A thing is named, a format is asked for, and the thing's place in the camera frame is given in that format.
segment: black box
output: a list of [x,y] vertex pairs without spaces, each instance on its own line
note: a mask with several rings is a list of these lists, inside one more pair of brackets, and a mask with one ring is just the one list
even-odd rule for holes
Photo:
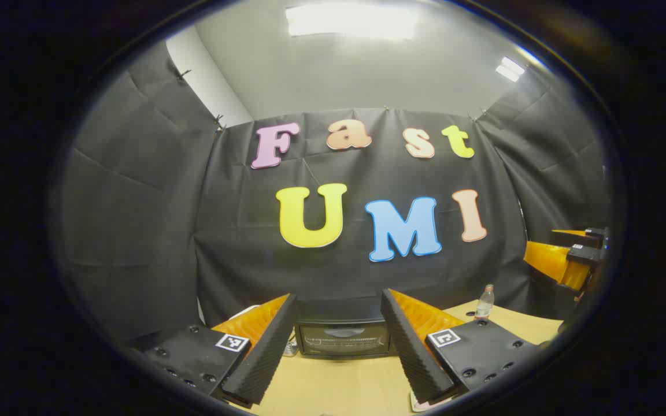
[[349,360],[390,355],[380,298],[298,301],[294,324],[299,352],[309,358]]

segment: black foam pad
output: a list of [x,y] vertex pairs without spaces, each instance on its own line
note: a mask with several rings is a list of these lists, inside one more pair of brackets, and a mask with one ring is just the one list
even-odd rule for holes
[[405,313],[388,289],[382,290],[381,311],[415,398],[420,403],[434,402],[455,393],[454,382],[418,339]]
[[293,294],[286,298],[251,353],[222,385],[227,400],[247,408],[252,403],[261,403],[293,331],[295,300]]

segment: pink letter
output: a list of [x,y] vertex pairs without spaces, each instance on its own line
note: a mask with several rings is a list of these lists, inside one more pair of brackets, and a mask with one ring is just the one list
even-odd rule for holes
[[282,159],[275,154],[275,150],[279,148],[281,153],[286,153],[289,150],[289,133],[299,133],[299,124],[281,124],[280,126],[262,127],[256,130],[256,134],[258,134],[258,150],[256,152],[256,159],[251,162],[251,168],[271,168],[282,163]]
[[487,235],[487,229],[479,221],[476,196],[475,190],[462,190],[454,192],[454,195],[452,195],[452,198],[459,203],[459,208],[462,210],[462,220],[464,221],[462,240],[465,240],[467,243],[482,240]]

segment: plastic water bottle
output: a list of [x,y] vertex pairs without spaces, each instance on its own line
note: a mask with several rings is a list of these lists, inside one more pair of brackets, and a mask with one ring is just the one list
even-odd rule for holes
[[490,310],[492,310],[492,305],[495,303],[495,294],[492,293],[492,289],[494,289],[492,284],[484,287],[484,293],[479,297],[479,302],[476,305],[474,319],[488,319],[490,316]]

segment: ceiling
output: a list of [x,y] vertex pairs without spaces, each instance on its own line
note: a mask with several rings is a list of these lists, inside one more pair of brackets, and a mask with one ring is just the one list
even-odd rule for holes
[[515,85],[495,72],[503,56],[527,63],[496,28],[452,3],[386,2],[417,13],[410,40],[291,37],[284,10],[305,3],[246,0],[196,23],[255,119],[378,106],[478,116]]

